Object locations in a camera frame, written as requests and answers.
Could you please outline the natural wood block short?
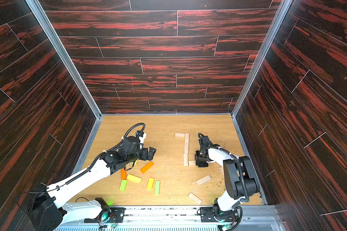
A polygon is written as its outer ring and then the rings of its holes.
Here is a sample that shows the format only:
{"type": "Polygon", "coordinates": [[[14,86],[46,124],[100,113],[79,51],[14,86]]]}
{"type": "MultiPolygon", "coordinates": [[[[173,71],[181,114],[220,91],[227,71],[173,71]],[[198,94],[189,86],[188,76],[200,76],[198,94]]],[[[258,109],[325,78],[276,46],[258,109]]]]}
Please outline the natural wood block short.
{"type": "Polygon", "coordinates": [[[195,160],[190,160],[189,161],[189,166],[195,166],[196,165],[196,161],[195,160]]]}

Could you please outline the natural wood block long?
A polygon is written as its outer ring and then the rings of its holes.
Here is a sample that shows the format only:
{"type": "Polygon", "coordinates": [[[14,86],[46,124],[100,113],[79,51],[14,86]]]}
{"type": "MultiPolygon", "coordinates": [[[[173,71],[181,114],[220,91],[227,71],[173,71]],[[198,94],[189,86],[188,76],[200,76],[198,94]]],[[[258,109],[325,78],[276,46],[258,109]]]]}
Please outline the natural wood block long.
{"type": "Polygon", "coordinates": [[[189,153],[189,140],[190,140],[190,134],[185,133],[185,145],[184,145],[184,154],[189,153]]]}

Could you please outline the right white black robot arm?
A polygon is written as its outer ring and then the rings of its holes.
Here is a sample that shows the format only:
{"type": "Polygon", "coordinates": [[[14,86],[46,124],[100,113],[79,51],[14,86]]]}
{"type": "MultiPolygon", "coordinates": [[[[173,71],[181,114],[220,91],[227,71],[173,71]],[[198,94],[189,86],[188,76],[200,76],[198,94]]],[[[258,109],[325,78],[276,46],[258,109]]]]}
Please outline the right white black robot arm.
{"type": "Polygon", "coordinates": [[[195,162],[198,167],[208,167],[216,162],[223,167],[225,192],[213,204],[212,209],[202,208],[203,222],[215,220],[231,222],[240,219],[238,213],[241,203],[249,202],[250,197],[260,192],[257,174],[249,157],[235,156],[218,144],[213,144],[208,136],[198,134],[200,150],[196,151],[195,162]]]}

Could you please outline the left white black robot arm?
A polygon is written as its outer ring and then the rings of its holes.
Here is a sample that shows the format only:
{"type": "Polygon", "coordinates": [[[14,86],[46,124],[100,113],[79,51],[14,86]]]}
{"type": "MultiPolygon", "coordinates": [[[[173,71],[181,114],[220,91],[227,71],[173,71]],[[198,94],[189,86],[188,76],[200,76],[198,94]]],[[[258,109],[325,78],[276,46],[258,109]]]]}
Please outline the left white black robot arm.
{"type": "Polygon", "coordinates": [[[38,183],[31,188],[24,212],[35,230],[53,231],[61,224],[82,219],[108,222],[112,217],[110,206],[103,198],[78,203],[69,200],[99,180],[126,169],[128,164],[151,161],[156,149],[145,148],[145,138],[143,130],[138,130],[135,136],[125,133],[116,146],[103,151],[85,169],[48,186],[38,183]]]}

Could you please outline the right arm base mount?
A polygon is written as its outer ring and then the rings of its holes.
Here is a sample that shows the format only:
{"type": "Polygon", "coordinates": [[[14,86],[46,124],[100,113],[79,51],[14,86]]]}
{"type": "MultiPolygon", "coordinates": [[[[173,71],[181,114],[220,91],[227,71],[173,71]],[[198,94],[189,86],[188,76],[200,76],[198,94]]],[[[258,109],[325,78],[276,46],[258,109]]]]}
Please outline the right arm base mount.
{"type": "Polygon", "coordinates": [[[201,222],[231,222],[238,223],[243,216],[243,208],[238,206],[228,211],[221,211],[219,207],[200,207],[197,211],[201,222]]]}

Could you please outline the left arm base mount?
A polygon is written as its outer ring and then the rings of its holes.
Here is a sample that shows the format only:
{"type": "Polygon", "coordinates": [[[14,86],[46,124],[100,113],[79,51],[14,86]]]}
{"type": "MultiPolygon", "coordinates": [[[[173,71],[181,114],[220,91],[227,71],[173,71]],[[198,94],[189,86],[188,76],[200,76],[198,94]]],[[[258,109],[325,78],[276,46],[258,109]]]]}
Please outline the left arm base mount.
{"type": "Polygon", "coordinates": [[[99,215],[94,218],[86,218],[84,219],[85,223],[122,223],[124,219],[125,208],[123,207],[109,207],[103,208],[99,215]]]}

